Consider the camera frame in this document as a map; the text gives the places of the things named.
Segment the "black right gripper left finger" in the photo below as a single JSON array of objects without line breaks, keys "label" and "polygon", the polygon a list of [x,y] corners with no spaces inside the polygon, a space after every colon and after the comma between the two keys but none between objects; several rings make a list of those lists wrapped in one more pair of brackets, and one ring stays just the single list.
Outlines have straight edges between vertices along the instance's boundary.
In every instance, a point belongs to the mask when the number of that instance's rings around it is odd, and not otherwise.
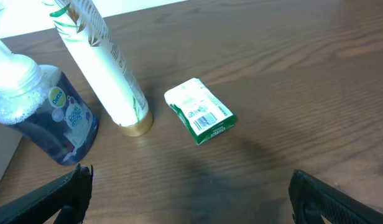
[{"label": "black right gripper left finger", "polygon": [[83,223],[93,188],[93,167],[75,170],[0,207],[0,223]]}]

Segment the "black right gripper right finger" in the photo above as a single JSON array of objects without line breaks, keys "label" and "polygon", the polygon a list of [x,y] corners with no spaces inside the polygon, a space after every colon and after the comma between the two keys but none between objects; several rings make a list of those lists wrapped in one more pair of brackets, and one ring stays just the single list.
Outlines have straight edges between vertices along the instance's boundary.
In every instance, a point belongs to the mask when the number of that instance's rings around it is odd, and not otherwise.
[{"label": "black right gripper right finger", "polygon": [[288,194],[296,224],[383,223],[383,214],[358,202],[303,170],[293,172]]}]

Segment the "clear foaming soap bottle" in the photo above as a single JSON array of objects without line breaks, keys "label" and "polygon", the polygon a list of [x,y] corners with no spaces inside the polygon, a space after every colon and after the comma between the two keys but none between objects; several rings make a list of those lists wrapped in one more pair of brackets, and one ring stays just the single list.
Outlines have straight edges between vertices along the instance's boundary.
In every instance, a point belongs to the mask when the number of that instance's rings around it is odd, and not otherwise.
[{"label": "clear foaming soap bottle", "polygon": [[98,119],[61,69],[14,54],[0,40],[0,123],[15,129],[62,166],[90,150]]}]

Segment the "green white soap packet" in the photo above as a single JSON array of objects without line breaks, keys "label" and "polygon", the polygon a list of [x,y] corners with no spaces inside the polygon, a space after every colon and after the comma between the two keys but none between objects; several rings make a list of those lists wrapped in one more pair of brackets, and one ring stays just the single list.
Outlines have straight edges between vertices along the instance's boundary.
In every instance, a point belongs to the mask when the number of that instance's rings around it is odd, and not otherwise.
[{"label": "green white soap packet", "polygon": [[164,98],[198,145],[235,125],[236,115],[198,78],[169,89]]}]

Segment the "white leaf-print lotion tube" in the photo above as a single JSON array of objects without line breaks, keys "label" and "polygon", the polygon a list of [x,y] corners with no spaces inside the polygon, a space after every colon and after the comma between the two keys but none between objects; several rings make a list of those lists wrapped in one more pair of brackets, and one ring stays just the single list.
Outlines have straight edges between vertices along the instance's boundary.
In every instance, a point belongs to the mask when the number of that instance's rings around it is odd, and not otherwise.
[{"label": "white leaf-print lotion tube", "polygon": [[111,119],[127,136],[152,127],[148,102],[124,54],[91,0],[42,3],[65,46]]}]

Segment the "white square cardboard box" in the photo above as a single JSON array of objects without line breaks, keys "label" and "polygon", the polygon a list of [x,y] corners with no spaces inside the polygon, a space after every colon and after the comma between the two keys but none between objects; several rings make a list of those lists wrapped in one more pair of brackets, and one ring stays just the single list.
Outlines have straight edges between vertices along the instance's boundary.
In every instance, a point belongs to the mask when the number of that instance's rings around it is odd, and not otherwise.
[{"label": "white square cardboard box", "polygon": [[11,106],[4,106],[7,100],[0,96],[0,181],[19,145],[22,134],[10,126],[19,122],[19,119],[9,114]]}]

